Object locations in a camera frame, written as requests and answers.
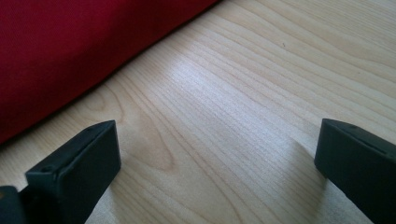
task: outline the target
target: wood grain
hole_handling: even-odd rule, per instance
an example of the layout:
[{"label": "wood grain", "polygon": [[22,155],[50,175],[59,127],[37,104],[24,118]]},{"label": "wood grain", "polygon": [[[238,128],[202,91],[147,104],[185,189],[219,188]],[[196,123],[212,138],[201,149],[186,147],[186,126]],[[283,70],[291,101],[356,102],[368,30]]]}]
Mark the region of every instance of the wood grain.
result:
[{"label": "wood grain", "polygon": [[370,223],[313,164],[323,118],[396,144],[395,2],[224,0],[2,145],[0,185],[115,119],[87,223]]}]

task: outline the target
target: light wood surface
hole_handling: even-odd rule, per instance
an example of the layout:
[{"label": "light wood surface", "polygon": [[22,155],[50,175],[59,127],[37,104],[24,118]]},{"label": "light wood surface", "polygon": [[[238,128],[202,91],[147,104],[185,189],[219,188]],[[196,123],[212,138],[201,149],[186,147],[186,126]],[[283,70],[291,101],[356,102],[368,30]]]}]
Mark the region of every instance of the light wood surface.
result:
[{"label": "light wood surface", "polygon": [[370,223],[313,164],[323,118],[396,144],[396,2],[224,0],[2,145],[0,185],[115,119],[87,223]]}]

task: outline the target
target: red cloth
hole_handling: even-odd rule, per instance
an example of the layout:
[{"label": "red cloth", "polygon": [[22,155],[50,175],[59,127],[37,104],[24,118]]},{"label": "red cloth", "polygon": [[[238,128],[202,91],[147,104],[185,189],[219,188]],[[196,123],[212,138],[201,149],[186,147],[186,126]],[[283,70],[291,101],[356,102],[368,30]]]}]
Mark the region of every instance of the red cloth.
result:
[{"label": "red cloth", "polygon": [[216,1],[2,1],[0,143]]}]

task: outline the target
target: black plastic object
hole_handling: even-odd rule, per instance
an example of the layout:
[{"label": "black plastic object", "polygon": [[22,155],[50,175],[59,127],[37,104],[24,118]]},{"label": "black plastic object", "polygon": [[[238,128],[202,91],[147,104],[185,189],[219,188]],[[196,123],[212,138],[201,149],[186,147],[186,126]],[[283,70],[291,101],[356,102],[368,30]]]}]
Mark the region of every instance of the black plastic object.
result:
[{"label": "black plastic object", "polygon": [[0,188],[0,223],[84,223],[119,170],[115,121],[93,125],[30,169],[19,195]]},{"label": "black plastic object", "polygon": [[396,146],[324,119],[315,165],[374,223],[396,223]]}]

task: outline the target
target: black clamp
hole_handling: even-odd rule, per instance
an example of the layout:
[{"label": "black clamp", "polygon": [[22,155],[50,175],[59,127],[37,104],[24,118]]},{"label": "black clamp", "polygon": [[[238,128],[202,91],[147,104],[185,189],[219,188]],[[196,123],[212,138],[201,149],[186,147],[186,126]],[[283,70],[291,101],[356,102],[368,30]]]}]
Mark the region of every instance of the black clamp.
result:
[{"label": "black clamp", "polygon": [[20,193],[0,187],[0,223],[84,223],[119,170],[115,121],[95,124],[26,172]]}]

